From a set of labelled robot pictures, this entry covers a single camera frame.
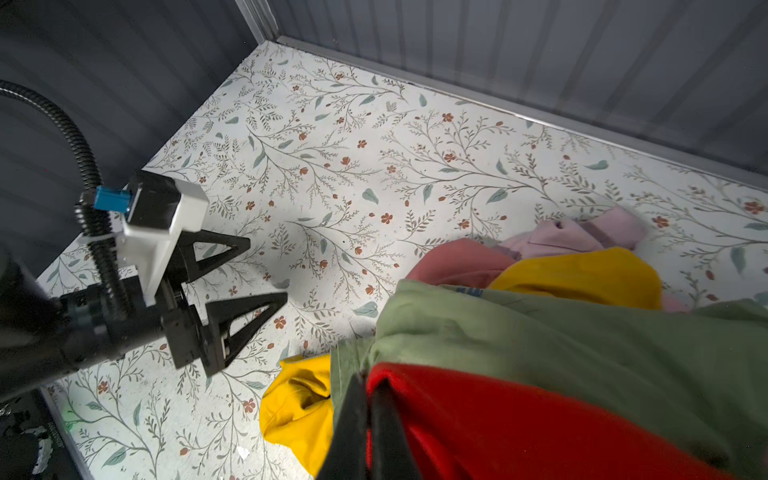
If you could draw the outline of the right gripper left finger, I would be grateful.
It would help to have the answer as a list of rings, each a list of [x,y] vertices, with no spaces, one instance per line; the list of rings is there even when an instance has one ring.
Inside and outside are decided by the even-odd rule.
[[[365,377],[356,373],[350,379],[332,443],[316,479],[367,479],[367,430]]]

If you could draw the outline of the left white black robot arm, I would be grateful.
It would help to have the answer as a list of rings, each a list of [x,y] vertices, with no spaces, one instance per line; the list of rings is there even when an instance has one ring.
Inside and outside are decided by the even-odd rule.
[[[122,280],[133,312],[124,317],[106,286],[48,297],[7,250],[1,251],[1,398],[27,391],[140,346],[164,339],[176,368],[200,361],[206,376],[229,367],[288,300],[287,292],[206,304],[204,317],[183,286],[250,247],[246,237],[202,230],[184,233],[172,251],[153,300],[136,276]]]

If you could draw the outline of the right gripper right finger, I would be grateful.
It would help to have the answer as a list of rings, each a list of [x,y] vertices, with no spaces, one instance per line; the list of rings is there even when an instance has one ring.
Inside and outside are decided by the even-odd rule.
[[[376,480],[417,480],[422,475],[388,381],[373,391],[370,402],[371,474]]]

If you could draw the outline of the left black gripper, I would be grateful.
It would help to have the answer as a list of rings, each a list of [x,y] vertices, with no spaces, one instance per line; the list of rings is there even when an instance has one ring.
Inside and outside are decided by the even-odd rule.
[[[287,292],[231,298],[205,304],[207,323],[183,288],[247,252],[247,237],[208,230],[182,232],[177,269],[169,268],[157,291],[161,325],[176,369],[200,360],[205,374],[221,372],[288,301]]]

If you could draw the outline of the red cloth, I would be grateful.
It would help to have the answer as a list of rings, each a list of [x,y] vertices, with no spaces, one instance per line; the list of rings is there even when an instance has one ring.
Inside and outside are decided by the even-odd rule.
[[[380,363],[425,479],[725,479],[727,473],[599,407],[491,377]]]

